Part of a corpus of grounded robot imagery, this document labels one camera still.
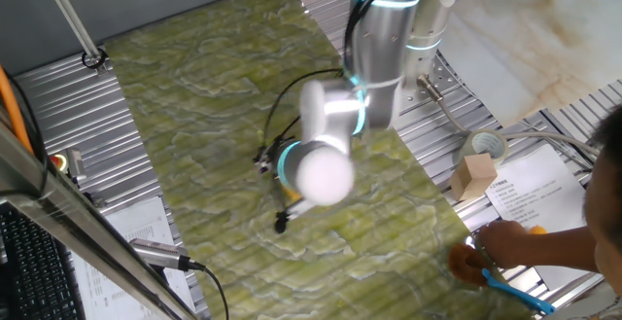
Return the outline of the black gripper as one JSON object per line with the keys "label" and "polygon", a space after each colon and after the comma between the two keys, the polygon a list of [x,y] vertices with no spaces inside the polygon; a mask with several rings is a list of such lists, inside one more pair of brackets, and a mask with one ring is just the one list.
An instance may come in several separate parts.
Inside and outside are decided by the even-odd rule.
{"label": "black gripper", "polygon": [[258,174],[274,174],[278,161],[277,145],[262,145],[258,148],[258,152],[254,157],[254,165]]}

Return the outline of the person's left hand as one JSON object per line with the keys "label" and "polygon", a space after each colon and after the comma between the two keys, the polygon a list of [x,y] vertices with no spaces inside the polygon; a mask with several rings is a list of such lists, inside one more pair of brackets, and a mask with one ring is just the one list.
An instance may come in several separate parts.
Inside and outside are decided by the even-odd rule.
{"label": "person's left hand", "polygon": [[490,259],[501,268],[514,268],[525,263],[529,233],[515,221],[494,221],[483,226],[476,239]]}

